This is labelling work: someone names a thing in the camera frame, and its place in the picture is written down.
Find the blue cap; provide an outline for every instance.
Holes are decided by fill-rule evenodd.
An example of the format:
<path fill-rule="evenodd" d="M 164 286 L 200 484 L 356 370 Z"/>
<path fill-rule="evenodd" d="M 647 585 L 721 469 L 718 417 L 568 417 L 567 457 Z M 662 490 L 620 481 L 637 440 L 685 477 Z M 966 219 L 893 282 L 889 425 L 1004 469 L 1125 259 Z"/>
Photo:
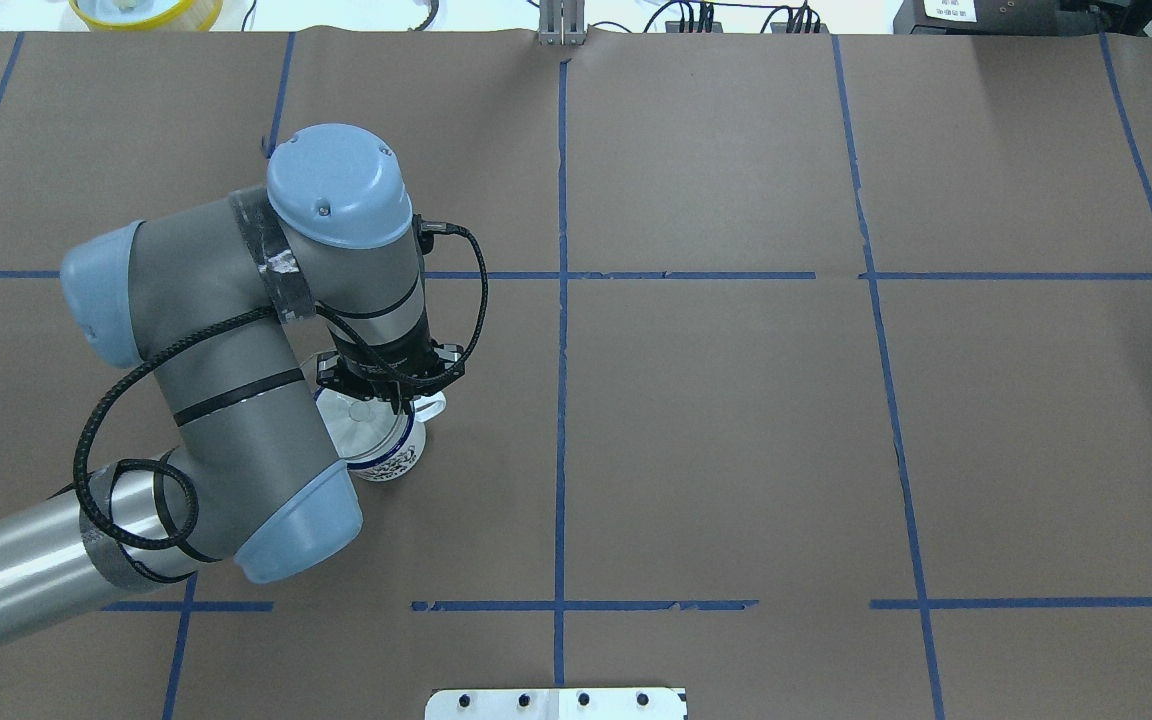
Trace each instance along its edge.
<path fill-rule="evenodd" d="M 265 173 L 270 204 L 283 222 L 326 245 L 388 245 L 412 223 L 394 151 L 365 129 L 311 126 L 274 149 Z"/>
<path fill-rule="evenodd" d="M 234 562 L 252 583 L 273 583 L 332 558 L 361 529 L 358 495 L 339 460 L 270 515 Z"/>
<path fill-rule="evenodd" d="M 60 263 L 60 291 L 65 293 L 69 313 L 96 354 L 115 367 L 141 364 L 127 283 L 132 238 L 142 222 L 89 240 L 67 252 Z"/>

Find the yellow container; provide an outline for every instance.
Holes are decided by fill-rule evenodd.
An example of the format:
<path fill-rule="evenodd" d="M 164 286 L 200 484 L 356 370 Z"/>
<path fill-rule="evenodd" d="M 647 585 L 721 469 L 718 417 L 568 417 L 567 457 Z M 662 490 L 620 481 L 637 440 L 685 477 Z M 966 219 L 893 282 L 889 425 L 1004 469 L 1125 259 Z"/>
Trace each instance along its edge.
<path fill-rule="evenodd" d="M 74 13 L 96 31 L 185 29 L 206 31 L 217 22 L 223 0 L 69 0 Z M 123 9 L 120 5 L 132 5 Z"/>

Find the white metal plate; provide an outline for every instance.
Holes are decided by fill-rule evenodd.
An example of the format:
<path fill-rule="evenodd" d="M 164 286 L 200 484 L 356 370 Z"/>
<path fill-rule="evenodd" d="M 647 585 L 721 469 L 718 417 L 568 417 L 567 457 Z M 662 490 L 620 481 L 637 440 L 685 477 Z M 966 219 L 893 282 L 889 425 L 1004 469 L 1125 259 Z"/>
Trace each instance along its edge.
<path fill-rule="evenodd" d="M 687 720 L 685 698 L 680 688 L 461 689 L 434 692 L 425 720 Z"/>

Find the white bracket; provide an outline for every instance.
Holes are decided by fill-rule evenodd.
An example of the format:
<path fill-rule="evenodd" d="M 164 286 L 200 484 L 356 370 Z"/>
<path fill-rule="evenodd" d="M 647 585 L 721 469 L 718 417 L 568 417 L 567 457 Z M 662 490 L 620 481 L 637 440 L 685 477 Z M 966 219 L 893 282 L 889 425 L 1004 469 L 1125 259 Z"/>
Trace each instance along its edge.
<path fill-rule="evenodd" d="M 539 0 L 540 45 L 585 45 L 585 0 Z"/>
<path fill-rule="evenodd" d="M 438 691 L 425 720 L 687 720 L 680 688 L 545 688 Z"/>

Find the silver cylinder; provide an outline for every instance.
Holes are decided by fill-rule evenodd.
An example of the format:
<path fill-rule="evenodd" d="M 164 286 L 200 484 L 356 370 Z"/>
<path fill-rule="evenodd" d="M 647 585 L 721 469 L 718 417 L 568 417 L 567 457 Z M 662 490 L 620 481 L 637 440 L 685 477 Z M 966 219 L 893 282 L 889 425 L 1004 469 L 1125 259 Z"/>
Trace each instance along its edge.
<path fill-rule="evenodd" d="M 164 538 L 154 500 L 154 475 L 132 470 L 119 477 L 114 492 L 105 470 L 92 479 L 104 510 L 131 532 Z M 198 562 L 177 548 L 128 548 L 134 561 L 164 577 L 179 577 Z M 162 584 L 143 577 L 119 544 L 82 516 L 73 492 L 51 498 L 25 511 L 0 520 L 0 644 L 96 611 L 132 593 Z"/>

